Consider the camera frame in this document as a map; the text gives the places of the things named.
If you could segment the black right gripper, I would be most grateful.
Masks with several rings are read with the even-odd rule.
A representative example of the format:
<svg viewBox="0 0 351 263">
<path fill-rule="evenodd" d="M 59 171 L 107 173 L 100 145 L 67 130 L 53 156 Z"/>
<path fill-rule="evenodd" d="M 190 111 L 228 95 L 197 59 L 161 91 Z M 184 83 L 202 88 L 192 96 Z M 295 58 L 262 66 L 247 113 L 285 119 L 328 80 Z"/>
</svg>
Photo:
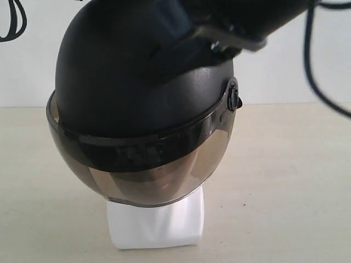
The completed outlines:
<svg viewBox="0 0 351 263">
<path fill-rule="evenodd" d="M 256 52 L 309 6 L 310 1 L 145 1 L 149 83 L 218 66 L 232 60 L 236 49 Z"/>
</svg>

